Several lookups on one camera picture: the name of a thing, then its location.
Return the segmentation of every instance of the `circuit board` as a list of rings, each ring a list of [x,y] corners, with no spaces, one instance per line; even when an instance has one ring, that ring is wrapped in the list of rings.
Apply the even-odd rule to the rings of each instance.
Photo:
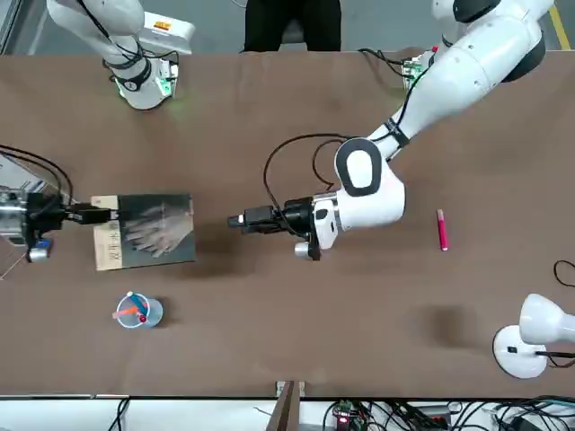
[[[425,67],[420,61],[420,57],[414,57],[411,60],[403,62],[402,73],[406,75],[403,78],[403,86],[405,90],[409,90],[413,82],[423,73]]]

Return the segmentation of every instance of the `red pen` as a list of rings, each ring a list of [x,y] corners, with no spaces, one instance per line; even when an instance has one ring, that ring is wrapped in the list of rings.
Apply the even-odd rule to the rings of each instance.
[[[438,229],[439,229],[439,244],[442,251],[449,250],[449,240],[447,239],[446,219],[443,216],[443,210],[438,209]]]

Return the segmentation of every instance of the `brown tabletop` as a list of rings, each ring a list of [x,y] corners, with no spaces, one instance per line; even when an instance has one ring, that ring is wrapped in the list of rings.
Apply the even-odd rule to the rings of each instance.
[[[575,259],[572,54],[550,53],[417,136],[393,162],[407,186],[402,221],[345,233],[319,263],[296,259],[287,234],[242,237],[226,218],[268,204],[261,171],[277,144],[371,133],[401,103],[399,80],[355,53],[193,56],[181,73],[177,100],[138,112],[95,57],[0,58],[3,143],[60,163],[79,199],[191,192],[199,255],[96,273],[92,228],[56,233],[49,263],[0,285],[0,393],[271,395],[276,380],[297,379],[314,396],[572,394],[571,372],[523,382],[491,353],[527,294],[575,310],[575,290],[552,272]],[[281,200],[322,190],[310,166],[319,142],[272,164]],[[332,156],[319,162],[329,177]],[[112,320],[132,289],[164,301],[162,327]]]

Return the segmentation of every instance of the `clear plastic cup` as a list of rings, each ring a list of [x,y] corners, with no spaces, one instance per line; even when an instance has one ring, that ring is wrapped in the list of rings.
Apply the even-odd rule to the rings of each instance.
[[[146,308],[146,321],[141,321],[140,316],[135,313],[120,316],[116,320],[120,325],[129,330],[134,330],[135,328],[139,327],[153,328],[160,322],[162,316],[164,316],[164,308],[162,304],[157,299],[147,298],[142,294],[134,295],[137,295],[137,297],[140,299],[140,301],[142,301],[142,304]],[[132,308],[133,306],[134,303],[130,300],[129,296],[126,295],[119,302],[118,307],[116,308],[116,312],[122,312],[123,310]]]

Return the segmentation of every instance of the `lamp base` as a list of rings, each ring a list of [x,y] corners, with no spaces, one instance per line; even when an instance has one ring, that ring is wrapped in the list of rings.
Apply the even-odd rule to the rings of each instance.
[[[509,353],[508,347],[516,348],[517,353]],[[533,379],[545,370],[547,357],[535,355],[535,352],[545,351],[545,346],[525,343],[518,325],[500,329],[493,339],[495,360],[503,371],[518,379]]]

